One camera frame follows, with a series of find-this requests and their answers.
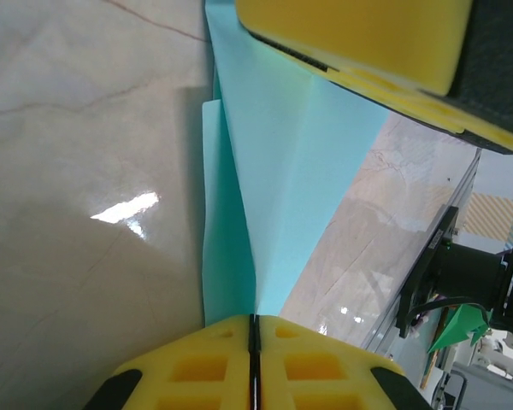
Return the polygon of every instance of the green object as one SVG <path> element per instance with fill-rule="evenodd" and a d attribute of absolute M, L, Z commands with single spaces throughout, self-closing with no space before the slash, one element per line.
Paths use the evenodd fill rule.
<path fill-rule="evenodd" d="M 470 305 L 462 305 L 449 319 L 445 329 L 432 344 L 429 352 L 463 342 L 469 339 L 468 334 L 470 332 L 473 332 L 471 339 L 471 346 L 473 346 L 484 336 L 487 330 L 488 325 L 483 321 L 480 309 Z"/>

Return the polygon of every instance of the white marble floor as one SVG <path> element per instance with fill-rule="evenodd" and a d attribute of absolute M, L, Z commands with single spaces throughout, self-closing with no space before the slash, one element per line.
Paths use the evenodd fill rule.
<path fill-rule="evenodd" d="M 0 0 L 0 409 L 203 323 L 200 0 Z"/>

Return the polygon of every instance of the light blue paper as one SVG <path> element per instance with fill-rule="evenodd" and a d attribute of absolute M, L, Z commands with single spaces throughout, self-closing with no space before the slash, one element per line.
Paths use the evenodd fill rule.
<path fill-rule="evenodd" d="M 256 41 L 239 24 L 233 0 L 207 0 L 206 13 L 251 243 L 256 312 L 278 314 L 387 110 Z"/>
<path fill-rule="evenodd" d="M 205 324 L 255 312 L 255 268 L 220 100 L 203 105 Z"/>

